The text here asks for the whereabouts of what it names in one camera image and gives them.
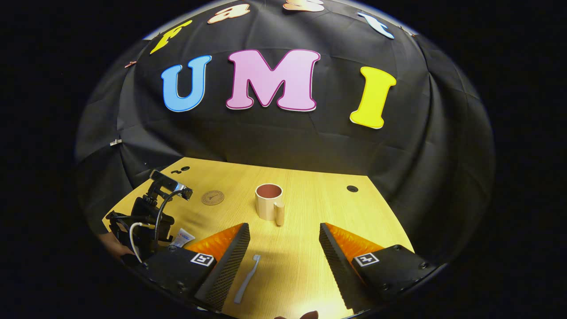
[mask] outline light blue letter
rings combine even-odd
[[[205,65],[211,60],[211,56],[200,56],[192,59],[187,64],[193,70],[193,87],[191,94],[182,98],[177,93],[177,75],[183,68],[174,65],[162,72],[163,79],[163,101],[173,112],[189,111],[196,107],[205,95]]]
[[[390,39],[393,39],[393,35],[391,35],[390,33],[388,33],[385,30],[388,27],[386,27],[386,25],[381,23],[380,21],[376,20],[375,17],[369,16],[369,15],[364,14],[362,12],[359,12],[358,15],[363,16],[366,19],[366,21],[368,22],[368,24],[372,27],[372,29],[382,33],[384,36],[389,37]]]

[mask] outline person's hand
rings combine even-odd
[[[97,235],[108,252],[116,259],[120,260],[120,256],[125,254],[134,255],[134,253],[126,246],[122,245],[113,233]]]
[[[286,318],[279,316],[279,317],[276,317],[274,319],[286,319]],[[317,310],[312,311],[312,312],[308,312],[308,313],[302,315],[301,318],[299,318],[299,319],[319,319],[319,313],[317,312]]]

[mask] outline coaster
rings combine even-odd
[[[201,201],[205,205],[216,205],[225,199],[225,195],[221,191],[208,191],[203,194]]]

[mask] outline black cloth backdrop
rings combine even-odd
[[[247,3],[250,12],[234,19],[207,24],[240,2],[191,17],[152,55],[161,35],[140,40],[101,79],[84,109],[75,150],[79,200],[91,228],[106,232],[100,220],[152,169],[195,157],[368,175],[416,253],[435,262],[455,257],[483,215],[494,176],[492,130],[464,73],[423,36],[381,20],[395,37],[388,39],[349,5],[327,0],[321,12],[289,12],[281,1]],[[281,86],[268,107],[249,87],[255,104],[228,109],[234,72],[228,56],[243,49],[257,49],[272,68],[292,49],[320,53],[312,79],[317,108],[280,109]],[[168,110],[161,72],[183,65],[178,90],[186,96],[192,87],[187,62],[202,55],[212,56],[203,100],[187,112]],[[125,69],[129,61],[138,62]],[[349,120],[365,86],[363,66],[397,80],[381,129]],[[109,145],[118,138],[122,144]]]

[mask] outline foam letter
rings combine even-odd
[[[162,38],[159,40],[158,44],[155,46],[155,48],[150,52],[150,54],[156,52],[157,50],[163,48],[166,46],[166,44],[168,43],[167,40],[171,39],[172,37],[174,37],[175,35],[177,35],[179,33],[179,31],[181,31],[181,28],[188,26],[191,22],[193,22],[193,20],[189,20],[185,23],[183,23],[180,26],[177,26],[169,31],[167,31]]]
[[[287,3],[283,5],[285,9],[297,11],[323,11],[325,8],[321,6],[323,1],[319,0],[286,0]]]
[[[350,114],[350,120],[371,128],[381,128],[384,126],[382,111],[386,95],[390,86],[396,85],[396,79],[382,70],[369,66],[360,68],[360,73],[366,78],[366,84],[358,110]]]
[[[246,13],[250,12],[248,7],[250,5],[237,5],[230,8],[226,8],[215,13],[215,16],[210,18],[207,23],[213,24],[219,21],[223,21],[224,19],[236,18],[237,16],[245,15]]]
[[[284,110],[312,111],[316,102],[311,98],[311,80],[315,62],[321,55],[309,50],[291,50],[273,70],[257,50],[234,52],[229,60],[234,62],[232,97],[226,106],[233,110],[250,108],[254,100],[248,96],[248,82],[262,106],[272,102],[282,83],[282,97],[277,104]]]
[[[205,65],[211,60],[211,56],[200,56],[192,59],[187,66],[193,70],[191,82],[191,94],[182,98],[177,93],[177,75],[181,71],[181,65],[174,65],[162,72],[163,79],[163,101],[173,112],[189,111],[196,107],[205,95]]]
[[[368,22],[368,24],[372,27],[372,29],[382,33],[384,36],[389,37],[390,39],[393,39],[393,35],[391,35],[390,33],[388,33],[385,30],[388,27],[386,27],[386,25],[381,23],[380,21],[376,20],[375,17],[369,16],[369,15],[364,14],[362,12],[359,12],[358,15],[363,16],[366,19],[366,21]]]

